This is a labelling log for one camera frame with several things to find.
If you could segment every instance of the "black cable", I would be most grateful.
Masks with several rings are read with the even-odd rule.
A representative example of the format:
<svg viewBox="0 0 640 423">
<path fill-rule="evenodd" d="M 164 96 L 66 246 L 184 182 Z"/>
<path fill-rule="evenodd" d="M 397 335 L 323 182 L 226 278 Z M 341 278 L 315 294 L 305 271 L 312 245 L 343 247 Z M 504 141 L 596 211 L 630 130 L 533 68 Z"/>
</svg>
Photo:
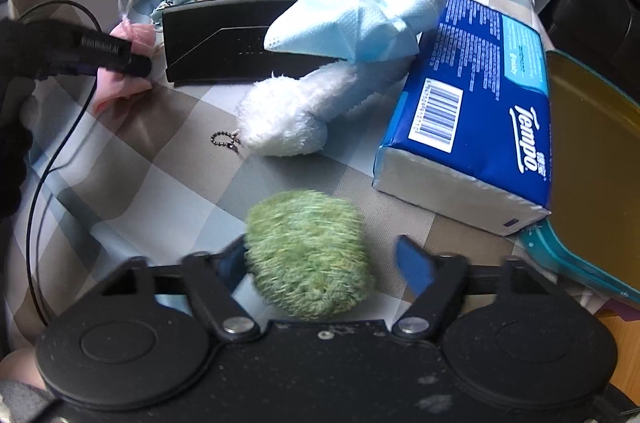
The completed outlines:
<svg viewBox="0 0 640 423">
<path fill-rule="evenodd" d="M 50 6 L 53 4 L 68 4 L 69 6 L 73 6 L 74 8 L 77 8 L 78 10 L 83 12 L 91 20 L 91 22 L 94 23 L 94 27 L 97 31 L 102 31 L 102 29 L 100 28 L 100 23 L 98 23 L 98 20 L 95 18 L 95 15 L 91 13 L 85 6 L 73 0 L 48 0 L 47 2 L 41 2 L 40 4 L 36 4 L 32 8 L 24 12 L 18 20 L 22 22 L 29 15 L 31 15 L 31 13 L 35 12 L 36 10 L 43 8 L 44 6 Z M 60 143 L 56 151 L 53 153 L 53 156 L 51 156 L 51 158 L 49 159 L 47 166 L 44 168 L 44 171 L 42 172 L 42 176 L 40 176 L 40 180 L 38 181 L 36 190 L 33 193 L 33 199 L 31 199 L 31 208 L 29 210 L 29 217 L 27 219 L 27 233 L 26 233 L 26 244 L 24 247 L 24 260 L 26 261 L 26 264 L 27 264 L 27 283 L 29 285 L 29 293 L 31 294 L 31 300 L 33 301 L 33 305 L 36 309 L 36 313 L 38 314 L 38 317 L 40 318 L 40 321 L 42 322 L 42 324 L 44 324 L 45 327 L 48 326 L 49 323 L 47 322 L 47 319 L 44 316 L 42 309 L 40 308 L 40 303 L 38 302 L 35 286 L 33 284 L 33 276 L 31 276 L 31 228 L 33 226 L 33 216 L 35 215 L 36 202 L 38 200 L 38 195 L 40 195 L 40 191 L 44 186 L 44 181 L 47 179 L 47 176 L 50 174 L 51 168 L 53 167 L 53 164 L 56 161 L 56 158 L 59 156 L 60 152 L 62 152 L 62 149 L 65 147 L 66 142 L 68 142 L 69 138 L 71 138 L 71 135 L 76 130 L 76 127 L 80 123 L 80 120 L 82 120 L 82 117 L 84 116 L 84 113 L 89 107 L 89 104 L 91 103 L 92 98 L 94 98 L 97 83 L 98 82 L 96 79 L 94 82 L 94 85 L 91 88 L 91 92 L 89 92 L 89 96 L 87 97 L 86 101 L 84 102 L 84 105 L 82 106 L 82 110 L 80 111 L 80 114 L 78 114 L 78 117 L 76 118 L 73 125 L 71 126 L 71 129 L 69 129 L 69 131 L 66 133 L 66 136 L 63 138 L 62 142 Z"/>
<path fill-rule="evenodd" d="M 625 410 L 624 412 L 620 413 L 621 416 L 635 416 L 636 414 L 640 414 L 640 407 Z"/>
</svg>

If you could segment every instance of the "wooden floor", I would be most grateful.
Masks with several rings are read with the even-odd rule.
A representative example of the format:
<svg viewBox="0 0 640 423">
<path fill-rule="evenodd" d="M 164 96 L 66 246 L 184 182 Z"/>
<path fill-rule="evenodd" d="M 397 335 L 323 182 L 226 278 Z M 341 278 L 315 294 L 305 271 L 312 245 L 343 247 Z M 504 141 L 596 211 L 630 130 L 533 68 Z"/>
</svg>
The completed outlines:
<svg viewBox="0 0 640 423">
<path fill-rule="evenodd" d="M 625 322 L 613 311 L 604 311 L 597 317 L 618 344 L 618 367 L 611 382 L 640 405 L 640 320 Z"/>
</svg>

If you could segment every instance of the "pink bag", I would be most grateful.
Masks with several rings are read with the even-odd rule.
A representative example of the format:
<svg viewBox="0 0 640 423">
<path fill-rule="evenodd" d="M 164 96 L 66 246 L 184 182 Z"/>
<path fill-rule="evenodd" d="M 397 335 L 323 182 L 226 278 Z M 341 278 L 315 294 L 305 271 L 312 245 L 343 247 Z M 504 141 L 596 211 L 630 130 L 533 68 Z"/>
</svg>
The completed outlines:
<svg viewBox="0 0 640 423">
<path fill-rule="evenodd" d="M 135 55 L 152 57 L 155 52 L 156 30 L 153 24 L 132 24 L 129 20 L 129 10 L 132 0 L 118 0 L 118 10 L 122 21 L 111 31 L 117 38 L 130 40 L 131 52 Z M 98 85 L 92 101 L 92 112 L 99 114 L 118 98 L 129 98 L 136 93 L 151 89 L 151 82 L 141 77 L 131 77 L 98 69 Z"/>
</svg>

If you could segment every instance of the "soap wrapper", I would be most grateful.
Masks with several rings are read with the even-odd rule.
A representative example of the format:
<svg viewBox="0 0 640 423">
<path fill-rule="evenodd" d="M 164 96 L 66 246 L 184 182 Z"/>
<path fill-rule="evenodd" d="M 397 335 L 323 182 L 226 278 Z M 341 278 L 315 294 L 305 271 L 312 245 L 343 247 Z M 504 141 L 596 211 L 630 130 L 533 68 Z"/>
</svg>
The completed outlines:
<svg viewBox="0 0 640 423">
<path fill-rule="evenodd" d="M 473 0 L 448 0 L 420 39 L 373 186 L 509 235 L 550 213 L 550 129 L 539 34 Z"/>
</svg>

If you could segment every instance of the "plaid tablecloth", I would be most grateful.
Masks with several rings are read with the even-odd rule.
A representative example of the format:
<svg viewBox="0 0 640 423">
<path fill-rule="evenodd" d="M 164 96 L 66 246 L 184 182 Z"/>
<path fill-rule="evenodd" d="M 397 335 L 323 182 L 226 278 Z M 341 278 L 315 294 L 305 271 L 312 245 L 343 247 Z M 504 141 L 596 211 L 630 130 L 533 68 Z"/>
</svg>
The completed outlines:
<svg viewBox="0 0 640 423">
<path fill-rule="evenodd" d="M 14 13 L 44 0 L 11 0 Z M 76 0 L 95 13 L 104 30 L 117 20 L 117 0 Z M 133 19 L 161 0 L 135 0 Z M 532 0 L 478 0 L 537 26 Z M 56 16 L 80 20 L 60 8 Z M 320 154 L 253 158 L 211 145 L 217 130 L 234 130 L 236 105 L 246 85 L 174 88 L 156 57 L 153 90 L 98 118 L 86 114 L 47 179 L 36 209 L 31 272 L 46 311 L 59 313 L 134 255 L 154 264 L 175 263 L 196 250 L 218 251 L 244 231 L 248 208 L 281 190 L 312 188 L 349 198 L 364 216 L 377 293 L 347 317 L 392 321 L 407 307 L 406 285 L 393 262 L 396 236 L 407 233 L 432 251 L 455 251 L 473 262 L 496 264 L 514 243 L 434 215 L 371 187 L 373 158 L 401 86 L 371 96 L 329 125 Z M 79 113 L 92 78 L 62 77 L 38 83 L 40 119 L 34 126 L 31 172 L 22 210 L 4 231 L 8 330 L 13 347 L 42 327 L 27 291 L 26 219 L 33 190 L 48 158 Z M 264 320 L 276 315 L 245 281 L 237 292 Z"/>
</svg>

